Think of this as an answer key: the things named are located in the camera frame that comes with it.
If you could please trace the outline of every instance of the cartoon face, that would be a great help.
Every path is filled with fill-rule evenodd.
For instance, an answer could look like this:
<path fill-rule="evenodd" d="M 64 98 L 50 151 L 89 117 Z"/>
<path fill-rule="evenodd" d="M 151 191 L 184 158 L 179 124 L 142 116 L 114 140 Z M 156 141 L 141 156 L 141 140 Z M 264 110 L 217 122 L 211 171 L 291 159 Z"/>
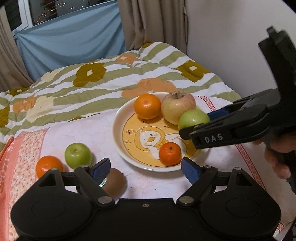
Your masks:
<path fill-rule="evenodd" d="M 140 131 L 140 143 L 144 148 L 156 145 L 160 139 L 161 135 L 157 131 Z"/>

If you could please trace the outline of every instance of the tangerine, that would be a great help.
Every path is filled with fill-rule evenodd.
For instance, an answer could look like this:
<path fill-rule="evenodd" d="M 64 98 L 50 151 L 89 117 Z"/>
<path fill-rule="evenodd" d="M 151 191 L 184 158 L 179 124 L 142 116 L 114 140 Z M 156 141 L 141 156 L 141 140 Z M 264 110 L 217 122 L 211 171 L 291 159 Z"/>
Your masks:
<path fill-rule="evenodd" d="M 167 142 L 160 147 L 159 158 L 166 166 L 176 165 L 182 158 L 181 148 L 174 142 Z"/>
<path fill-rule="evenodd" d="M 36 164 L 36 176 L 41 178 L 51 168 L 58 168 L 60 172 L 64 171 L 63 163 L 55 156 L 43 156 Z"/>
<path fill-rule="evenodd" d="M 136 99 L 134 108 L 139 118 L 151 120 L 161 114 L 161 101 L 155 95 L 143 94 Z"/>

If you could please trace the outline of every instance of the window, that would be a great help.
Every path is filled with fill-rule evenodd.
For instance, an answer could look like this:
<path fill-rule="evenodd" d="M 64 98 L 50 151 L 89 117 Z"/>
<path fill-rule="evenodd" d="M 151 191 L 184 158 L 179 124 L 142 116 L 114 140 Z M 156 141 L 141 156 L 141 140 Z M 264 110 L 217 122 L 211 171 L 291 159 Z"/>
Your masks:
<path fill-rule="evenodd" d="M 5 4 L 13 34 L 47 20 L 110 0 L 9 0 Z"/>

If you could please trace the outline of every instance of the green apple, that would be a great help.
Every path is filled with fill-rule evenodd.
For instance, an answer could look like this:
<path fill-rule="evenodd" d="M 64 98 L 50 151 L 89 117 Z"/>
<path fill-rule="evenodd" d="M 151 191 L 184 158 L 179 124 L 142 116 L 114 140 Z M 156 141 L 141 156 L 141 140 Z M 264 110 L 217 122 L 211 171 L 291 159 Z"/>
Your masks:
<path fill-rule="evenodd" d="M 86 145 L 73 143 L 66 148 L 65 160 L 68 166 L 73 169 L 82 165 L 90 166 L 92 153 Z"/>
<path fill-rule="evenodd" d="M 202 123 L 206 124 L 208 122 L 210 122 L 210 118 L 202 110 L 188 110 L 180 117 L 178 127 L 180 130 L 186 127 L 196 126 Z"/>

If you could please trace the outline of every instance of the brown kiwi fruit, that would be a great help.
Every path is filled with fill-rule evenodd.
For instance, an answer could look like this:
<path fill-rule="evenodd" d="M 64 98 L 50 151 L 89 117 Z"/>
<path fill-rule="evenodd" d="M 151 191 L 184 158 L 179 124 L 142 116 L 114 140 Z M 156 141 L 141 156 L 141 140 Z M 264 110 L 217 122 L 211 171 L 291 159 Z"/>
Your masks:
<path fill-rule="evenodd" d="M 119 170 L 111 168 L 110 173 L 107 176 L 107 181 L 102 188 L 114 200 L 120 198 L 127 188 L 125 175 Z"/>

